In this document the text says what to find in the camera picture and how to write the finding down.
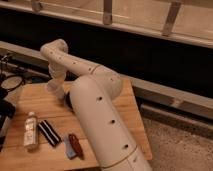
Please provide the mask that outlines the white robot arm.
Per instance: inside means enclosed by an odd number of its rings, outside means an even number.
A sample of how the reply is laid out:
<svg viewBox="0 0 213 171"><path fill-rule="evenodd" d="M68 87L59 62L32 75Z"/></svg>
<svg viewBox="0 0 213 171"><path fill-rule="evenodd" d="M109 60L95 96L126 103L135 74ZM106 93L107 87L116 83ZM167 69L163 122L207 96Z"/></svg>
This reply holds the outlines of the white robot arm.
<svg viewBox="0 0 213 171"><path fill-rule="evenodd" d="M101 171L153 171L113 104L123 89L120 74L70 55L62 39L44 44L40 53L49 62L52 89L62 89L68 72L77 76L69 99Z"/></svg>

